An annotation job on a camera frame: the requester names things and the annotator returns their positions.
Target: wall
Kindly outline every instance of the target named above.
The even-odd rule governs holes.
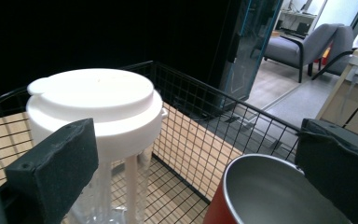
[[[219,88],[242,1],[153,0],[147,43],[153,60]]]
[[[328,0],[315,27],[324,23],[351,25],[357,12],[358,0],[345,1],[345,3],[342,0]]]
[[[319,11],[322,8],[322,5],[325,0],[312,0],[312,3],[310,4],[310,8],[308,8],[308,13],[317,15]],[[296,8],[297,10],[300,10],[302,6],[307,2],[307,0],[293,0],[293,4],[295,7],[292,7],[292,9]],[[287,9],[289,7],[290,0],[284,0],[282,4],[282,9]]]
[[[63,71],[147,60],[145,0],[0,2],[0,95]]]

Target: plastic container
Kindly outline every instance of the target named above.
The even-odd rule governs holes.
[[[115,69],[82,69],[28,86],[34,143],[93,118],[99,168],[69,214],[72,223],[143,223],[151,144],[167,117],[153,84]]]
[[[292,163],[248,154],[226,168],[203,223],[350,223]]]

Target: wooden surface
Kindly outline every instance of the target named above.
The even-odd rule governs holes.
[[[161,163],[150,171],[145,223],[202,223],[208,204]]]
[[[227,164],[241,152],[172,106],[164,107],[169,116],[154,153],[211,200]]]
[[[0,186],[6,181],[3,168],[32,147],[26,120],[25,113],[0,118]]]
[[[358,84],[353,87],[351,94],[347,97],[348,92],[350,92],[351,82],[345,78],[351,69],[352,65],[348,64],[316,119],[327,120],[342,126],[356,110],[358,107]],[[346,129],[358,133],[358,112],[347,125]]]

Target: wire basket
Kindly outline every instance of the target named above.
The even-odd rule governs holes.
[[[202,223],[226,166],[243,154],[294,161],[299,129],[167,65],[120,68],[148,77],[169,111],[153,145],[145,223]],[[0,96],[4,168],[32,148],[25,88]]]

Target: floor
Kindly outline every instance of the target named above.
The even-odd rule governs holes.
[[[316,118],[319,110],[324,104],[324,101],[334,88],[339,77],[325,73],[323,76],[320,76],[315,80],[310,80],[310,77],[307,76],[307,69],[304,70],[302,83],[289,92],[285,91],[287,86],[280,84],[284,82],[271,81],[269,84],[269,90],[265,90],[265,92],[267,93],[280,89],[281,91],[277,92],[280,92],[279,94],[281,96],[277,95],[275,97],[276,100],[271,102],[267,107],[261,109],[267,111],[270,115],[283,119],[296,125],[297,127],[301,127],[301,122],[304,118]],[[282,79],[286,82],[298,81],[297,69],[281,63],[273,62],[271,60],[263,61],[261,63],[257,76],[262,77],[264,74],[268,73],[274,74],[277,80]],[[315,64],[313,68],[313,74],[316,73],[317,64]],[[265,95],[257,89],[256,82],[257,78],[254,87],[251,90],[250,98],[246,101],[246,103],[251,105],[255,99],[262,99],[263,95]]]

